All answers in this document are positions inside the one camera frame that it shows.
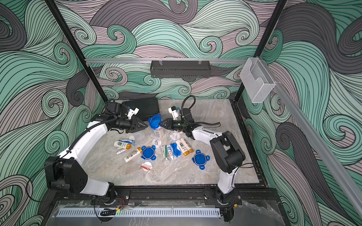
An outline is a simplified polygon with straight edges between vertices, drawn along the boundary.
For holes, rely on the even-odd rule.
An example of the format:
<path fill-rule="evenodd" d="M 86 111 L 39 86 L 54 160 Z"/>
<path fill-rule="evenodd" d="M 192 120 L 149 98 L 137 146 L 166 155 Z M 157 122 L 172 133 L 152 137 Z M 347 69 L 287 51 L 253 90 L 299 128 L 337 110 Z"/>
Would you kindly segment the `clear acrylic wall holder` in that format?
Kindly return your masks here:
<path fill-rule="evenodd" d="M 240 78 L 252 103 L 263 103 L 275 87 L 271 70 L 258 57 L 250 57 L 246 61 Z"/>

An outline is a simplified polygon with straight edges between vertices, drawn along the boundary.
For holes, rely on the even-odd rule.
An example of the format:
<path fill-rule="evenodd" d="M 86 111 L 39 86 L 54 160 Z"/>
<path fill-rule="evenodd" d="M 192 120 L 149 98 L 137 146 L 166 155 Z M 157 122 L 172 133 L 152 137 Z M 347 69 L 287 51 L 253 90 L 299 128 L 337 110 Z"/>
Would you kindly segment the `crumpled clear wrapper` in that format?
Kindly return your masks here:
<path fill-rule="evenodd" d="M 181 133 L 177 132 L 177 131 L 174 131 L 173 133 L 170 134 L 169 137 L 170 137 L 171 141 L 176 141 L 176 140 L 179 140 L 181 138 Z"/>

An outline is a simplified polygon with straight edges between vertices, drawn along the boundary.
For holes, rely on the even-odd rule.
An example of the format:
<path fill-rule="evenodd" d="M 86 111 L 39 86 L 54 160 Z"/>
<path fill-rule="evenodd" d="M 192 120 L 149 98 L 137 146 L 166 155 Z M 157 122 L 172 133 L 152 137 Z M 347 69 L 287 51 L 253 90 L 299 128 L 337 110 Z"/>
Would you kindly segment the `green toothpaste packet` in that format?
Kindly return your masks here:
<path fill-rule="evenodd" d="M 164 163 L 170 163 L 174 160 L 173 151 L 170 145 L 161 146 L 161 152 Z"/>

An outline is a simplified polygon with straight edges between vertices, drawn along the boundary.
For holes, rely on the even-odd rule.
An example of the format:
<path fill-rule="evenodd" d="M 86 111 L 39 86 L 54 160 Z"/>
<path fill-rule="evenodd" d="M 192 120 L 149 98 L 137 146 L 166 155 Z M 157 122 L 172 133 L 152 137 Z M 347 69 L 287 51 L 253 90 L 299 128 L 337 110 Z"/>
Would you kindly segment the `white bottle orange cap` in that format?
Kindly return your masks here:
<path fill-rule="evenodd" d="M 116 141 L 114 143 L 114 147 L 116 147 L 117 149 L 121 149 L 121 150 L 123 150 L 123 149 L 129 150 L 132 147 L 132 142 L 130 143 L 130 142 L 124 142 L 124 141 Z"/>

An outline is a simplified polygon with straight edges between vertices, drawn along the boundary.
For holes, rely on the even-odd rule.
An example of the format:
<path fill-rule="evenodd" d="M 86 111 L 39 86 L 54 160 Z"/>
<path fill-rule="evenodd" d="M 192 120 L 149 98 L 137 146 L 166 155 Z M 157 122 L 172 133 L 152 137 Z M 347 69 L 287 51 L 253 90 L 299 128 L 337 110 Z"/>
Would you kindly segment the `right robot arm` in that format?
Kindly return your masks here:
<path fill-rule="evenodd" d="M 172 117 L 159 122 L 158 125 L 167 130 L 182 131 L 187 137 L 210 145 L 221 170 L 217 183 L 218 191 L 222 195 L 230 195 L 234 190 L 235 174 L 246 159 L 234 135 L 230 131 L 220 133 L 206 128 L 220 126 L 219 122 L 194 121 L 189 108 L 179 109 L 172 106 L 169 113 Z"/>

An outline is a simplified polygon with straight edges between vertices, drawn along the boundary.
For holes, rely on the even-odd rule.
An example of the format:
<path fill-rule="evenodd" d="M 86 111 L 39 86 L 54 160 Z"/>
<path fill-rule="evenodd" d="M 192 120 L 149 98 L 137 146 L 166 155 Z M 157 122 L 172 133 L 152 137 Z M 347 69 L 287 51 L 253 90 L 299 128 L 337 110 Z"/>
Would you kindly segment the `aluminium wall rail back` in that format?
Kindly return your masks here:
<path fill-rule="evenodd" d="M 235 58 L 111 58 L 111 57 L 93 57 L 86 58 L 85 62 L 87 64 L 151 64 L 152 61 L 158 61 L 160 64 L 166 61 L 195 61 L 203 62 L 208 61 L 210 64 L 245 64 L 246 59 L 235 59 Z"/>

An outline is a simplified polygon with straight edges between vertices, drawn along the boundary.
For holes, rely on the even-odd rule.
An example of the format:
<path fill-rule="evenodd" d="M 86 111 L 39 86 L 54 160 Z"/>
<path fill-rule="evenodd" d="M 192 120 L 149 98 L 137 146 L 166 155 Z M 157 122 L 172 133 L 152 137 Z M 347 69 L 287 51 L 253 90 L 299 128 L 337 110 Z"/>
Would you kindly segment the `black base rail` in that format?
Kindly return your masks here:
<path fill-rule="evenodd" d="M 216 186 L 114 186 L 103 196 L 75 195 L 50 189 L 47 192 L 56 199 L 95 199 L 97 205 L 131 205 L 141 201 L 192 201 L 215 206 L 241 204 L 243 201 L 280 202 L 275 189 L 258 186 L 239 186 L 228 195 L 223 195 Z"/>

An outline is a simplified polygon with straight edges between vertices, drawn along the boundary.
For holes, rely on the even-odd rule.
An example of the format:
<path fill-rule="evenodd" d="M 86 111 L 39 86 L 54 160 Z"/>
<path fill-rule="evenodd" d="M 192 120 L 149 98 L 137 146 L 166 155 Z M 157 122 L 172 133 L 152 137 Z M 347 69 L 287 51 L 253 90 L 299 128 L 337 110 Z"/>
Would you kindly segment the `aluminium wall rail right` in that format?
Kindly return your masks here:
<path fill-rule="evenodd" d="M 362 191 L 358 184 L 353 180 L 347 169 L 340 163 L 327 142 L 314 128 L 307 116 L 300 109 L 302 106 L 301 98 L 298 96 L 297 85 L 293 82 L 291 76 L 281 66 L 267 64 L 260 58 L 262 65 L 267 70 L 270 79 L 275 83 L 275 91 L 281 97 L 285 107 L 289 110 L 301 131 L 305 134 L 312 148 L 317 152 L 320 159 L 324 162 L 331 175 L 334 177 L 341 190 L 346 195 L 349 202 L 354 207 L 359 216 L 362 215 Z"/>

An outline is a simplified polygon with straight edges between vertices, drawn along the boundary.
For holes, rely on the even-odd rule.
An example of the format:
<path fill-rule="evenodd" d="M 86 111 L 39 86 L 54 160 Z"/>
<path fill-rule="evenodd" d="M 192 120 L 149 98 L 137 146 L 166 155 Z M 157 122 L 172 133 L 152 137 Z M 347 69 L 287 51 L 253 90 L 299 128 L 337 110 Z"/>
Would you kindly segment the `white tube orange cap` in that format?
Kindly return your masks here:
<path fill-rule="evenodd" d="M 140 155 L 142 153 L 142 149 L 140 147 L 136 148 L 134 151 L 132 151 L 131 153 L 129 153 L 125 158 L 125 162 L 128 163 L 130 160 L 134 159 L 135 157 L 137 157 L 138 155 Z"/>
<path fill-rule="evenodd" d="M 187 148 L 187 150 L 189 151 L 189 153 L 193 153 L 194 150 L 191 147 L 191 145 L 185 140 L 185 138 L 181 138 L 181 142 L 183 143 L 183 145 Z"/>
<path fill-rule="evenodd" d="M 184 156 L 189 155 L 188 148 L 183 144 L 183 142 L 180 139 L 176 140 L 176 145 Z"/>

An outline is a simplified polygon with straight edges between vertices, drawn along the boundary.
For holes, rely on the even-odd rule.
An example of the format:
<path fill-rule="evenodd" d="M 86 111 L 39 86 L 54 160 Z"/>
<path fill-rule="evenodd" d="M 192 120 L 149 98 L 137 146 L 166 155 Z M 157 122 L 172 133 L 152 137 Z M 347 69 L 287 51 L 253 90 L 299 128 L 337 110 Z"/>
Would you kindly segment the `blue toothbrush packet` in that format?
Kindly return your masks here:
<path fill-rule="evenodd" d="M 171 149 L 173 152 L 173 155 L 177 158 L 181 156 L 182 152 L 179 150 L 177 143 L 171 143 Z"/>

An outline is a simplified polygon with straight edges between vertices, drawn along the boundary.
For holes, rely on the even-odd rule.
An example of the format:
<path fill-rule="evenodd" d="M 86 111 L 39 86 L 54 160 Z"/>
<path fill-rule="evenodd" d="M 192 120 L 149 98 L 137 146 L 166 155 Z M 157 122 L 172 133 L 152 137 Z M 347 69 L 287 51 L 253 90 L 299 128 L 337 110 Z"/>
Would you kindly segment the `black wall shelf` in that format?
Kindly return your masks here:
<path fill-rule="evenodd" d="M 211 65 L 208 61 L 152 61 L 150 73 L 153 78 L 208 78 Z"/>

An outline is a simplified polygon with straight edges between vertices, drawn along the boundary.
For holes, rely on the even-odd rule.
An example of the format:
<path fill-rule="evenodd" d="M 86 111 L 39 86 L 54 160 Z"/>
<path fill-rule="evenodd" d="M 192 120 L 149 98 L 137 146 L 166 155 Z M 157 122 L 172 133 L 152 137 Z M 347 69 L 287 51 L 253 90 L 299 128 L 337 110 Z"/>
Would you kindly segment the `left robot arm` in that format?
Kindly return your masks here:
<path fill-rule="evenodd" d="M 139 108 L 125 103 L 108 101 L 103 112 L 91 119 L 87 128 L 56 157 L 49 157 L 44 163 L 46 183 L 50 190 L 109 197 L 116 199 L 115 186 L 111 182 L 91 178 L 82 164 L 102 136 L 109 130 L 135 133 L 147 128 L 137 117 Z"/>

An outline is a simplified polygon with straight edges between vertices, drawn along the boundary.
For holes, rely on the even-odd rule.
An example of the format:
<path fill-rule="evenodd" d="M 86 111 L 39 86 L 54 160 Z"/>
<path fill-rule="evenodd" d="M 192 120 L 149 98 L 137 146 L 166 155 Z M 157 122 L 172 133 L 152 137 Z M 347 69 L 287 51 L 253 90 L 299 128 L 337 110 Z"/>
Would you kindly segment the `black ribbed case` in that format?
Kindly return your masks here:
<path fill-rule="evenodd" d="M 123 102 L 128 107 L 136 107 L 139 109 L 136 117 L 142 121 L 147 121 L 148 118 L 151 118 L 160 113 L 159 104 L 157 98 L 144 98 L 138 100 L 129 100 Z"/>

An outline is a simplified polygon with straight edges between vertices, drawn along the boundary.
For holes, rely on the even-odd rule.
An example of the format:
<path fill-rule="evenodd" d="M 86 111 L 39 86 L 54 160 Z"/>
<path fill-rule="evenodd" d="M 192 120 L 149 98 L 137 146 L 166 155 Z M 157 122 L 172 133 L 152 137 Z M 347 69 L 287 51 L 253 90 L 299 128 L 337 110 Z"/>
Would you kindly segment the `round red white packet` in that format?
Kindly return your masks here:
<path fill-rule="evenodd" d="M 149 173 L 152 169 L 153 169 L 153 165 L 152 165 L 152 163 L 151 162 L 144 162 L 144 163 L 142 163 L 141 164 L 141 168 L 145 171 L 145 172 L 147 172 L 147 173 Z"/>

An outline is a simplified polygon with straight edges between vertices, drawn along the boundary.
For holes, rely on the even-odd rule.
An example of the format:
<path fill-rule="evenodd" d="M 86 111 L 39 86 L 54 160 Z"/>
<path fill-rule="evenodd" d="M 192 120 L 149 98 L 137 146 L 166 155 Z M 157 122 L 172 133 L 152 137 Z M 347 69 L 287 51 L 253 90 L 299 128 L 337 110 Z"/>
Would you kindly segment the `aluminium wall rail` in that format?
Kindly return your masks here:
<path fill-rule="evenodd" d="M 152 61 L 158 61 L 160 64 L 166 61 L 195 61 L 203 62 L 208 61 L 210 64 L 245 64 L 246 59 L 235 59 L 235 58 L 111 58 L 111 57 L 93 57 L 86 58 L 85 62 L 87 64 L 151 64 Z"/>
<path fill-rule="evenodd" d="M 262 65 L 267 70 L 270 79 L 275 83 L 275 91 L 281 97 L 285 107 L 289 110 L 301 131 L 305 134 L 312 148 L 317 152 L 320 159 L 324 162 L 331 175 L 334 177 L 341 190 L 346 195 L 349 202 L 354 207 L 359 216 L 362 215 L 362 191 L 358 184 L 353 180 L 347 169 L 340 163 L 327 142 L 314 128 L 307 116 L 300 109 L 302 106 L 301 98 L 298 96 L 297 85 L 293 82 L 291 76 L 281 66 L 267 64 L 260 58 Z"/>

